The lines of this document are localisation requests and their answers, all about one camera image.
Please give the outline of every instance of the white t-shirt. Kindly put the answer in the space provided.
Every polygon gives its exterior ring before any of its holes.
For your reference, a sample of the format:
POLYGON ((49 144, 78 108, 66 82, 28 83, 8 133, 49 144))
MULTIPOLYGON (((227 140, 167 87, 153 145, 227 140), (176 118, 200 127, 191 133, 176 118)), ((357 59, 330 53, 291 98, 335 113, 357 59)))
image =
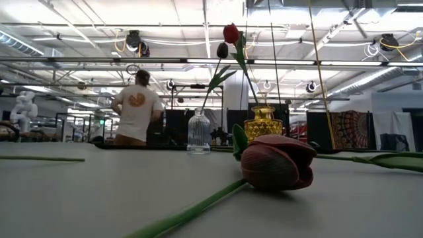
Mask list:
POLYGON ((117 134, 146 141, 151 113, 163 110, 159 95, 147 87, 132 85, 116 96, 122 104, 117 134))

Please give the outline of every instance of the man's hair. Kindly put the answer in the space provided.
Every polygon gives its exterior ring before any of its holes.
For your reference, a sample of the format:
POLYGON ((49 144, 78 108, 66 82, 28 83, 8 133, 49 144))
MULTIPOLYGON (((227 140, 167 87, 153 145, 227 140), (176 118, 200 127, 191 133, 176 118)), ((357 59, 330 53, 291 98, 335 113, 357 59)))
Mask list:
POLYGON ((150 73, 146 70, 140 69, 138 70, 137 74, 135 75, 135 83, 138 85, 147 86, 150 85, 150 73))

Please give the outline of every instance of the yellow cable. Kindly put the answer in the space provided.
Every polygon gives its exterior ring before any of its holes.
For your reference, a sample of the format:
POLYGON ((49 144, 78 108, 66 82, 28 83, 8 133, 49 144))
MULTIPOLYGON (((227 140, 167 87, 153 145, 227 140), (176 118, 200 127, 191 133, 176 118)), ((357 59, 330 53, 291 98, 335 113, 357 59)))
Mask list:
MULTIPOLYGON (((118 37, 119 37, 119 31, 117 30, 116 31, 116 39, 115 40, 117 40, 118 37)), ((116 48, 117 51, 123 53, 125 51, 125 46, 126 46, 126 36, 125 36, 125 40, 124 40, 124 47, 122 49, 119 49, 117 43, 118 43, 117 41, 114 42, 114 47, 116 48)))
POLYGON ((417 33, 416 33, 416 37, 414 37, 414 41, 413 41, 413 42, 411 42, 411 43, 409 43, 409 44, 407 44, 407 45, 405 45, 405 46, 390 46, 390 45, 385 44, 385 43, 383 43, 383 42, 382 42, 383 38, 381 38, 381 39, 379 40, 379 43, 380 43, 381 45, 384 45, 384 46, 386 46, 386 47, 390 47, 390 48, 394 48, 394 49, 401 49, 401 48, 409 47, 409 46, 412 46, 414 43, 416 43, 416 41, 417 41, 417 37, 418 37, 418 33, 419 33, 419 32, 417 32, 417 33))
POLYGON ((317 51, 317 45, 316 45, 315 27, 313 25, 313 15, 311 14, 311 0, 309 0, 309 13, 310 13, 310 21, 311 21, 311 32, 313 33, 313 42, 314 42, 315 52, 316 52, 317 69, 319 70, 320 87, 322 88, 323 103, 325 104, 326 117, 327 117, 327 120, 328 120, 330 140, 332 142, 332 149, 335 149, 335 140, 334 140, 334 137, 333 137, 332 123, 330 123, 330 114, 329 114, 329 110, 328 110, 328 104, 327 104, 327 101, 326 101, 325 89, 324 89, 324 86, 323 86, 322 72, 321 72, 321 69, 320 69, 320 61, 319 61, 319 53, 317 51))
POLYGON ((410 61, 409 59, 407 59, 407 57, 405 57, 405 55, 399 50, 399 49, 397 49, 398 50, 398 52, 400 53, 400 55, 402 55, 403 57, 404 57, 404 59, 406 60, 406 61, 410 61))

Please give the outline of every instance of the tulip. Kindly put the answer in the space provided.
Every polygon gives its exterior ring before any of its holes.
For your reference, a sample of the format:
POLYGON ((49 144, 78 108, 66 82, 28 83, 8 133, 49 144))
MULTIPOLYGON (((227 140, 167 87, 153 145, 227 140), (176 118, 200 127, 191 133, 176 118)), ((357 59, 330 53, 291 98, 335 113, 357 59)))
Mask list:
POLYGON ((219 47, 217 47, 217 56, 221 59, 226 59, 227 55, 228 55, 228 48, 227 48, 227 44, 225 42, 220 43, 219 47))
POLYGON ((313 182, 310 164, 316 151, 308 144, 279 135, 259 136, 243 151, 241 169, 259 190, 305 188, 313 182))
POLYGON ((225 42, 229 44, 234 44, 239 39, 239 32, 235 24, 230 24, 223 28, 223 37, 225 42))

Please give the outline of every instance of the tulip petal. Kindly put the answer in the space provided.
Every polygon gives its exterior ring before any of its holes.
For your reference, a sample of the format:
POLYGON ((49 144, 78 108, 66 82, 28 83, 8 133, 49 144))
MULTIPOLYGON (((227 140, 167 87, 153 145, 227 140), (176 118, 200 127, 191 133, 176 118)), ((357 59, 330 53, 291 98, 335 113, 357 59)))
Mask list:
POLYGON ((244 178, 255 188, 267 191, 289 190, 299 180, 289 155, 267 145, 250 145, 241 158, 244 178))

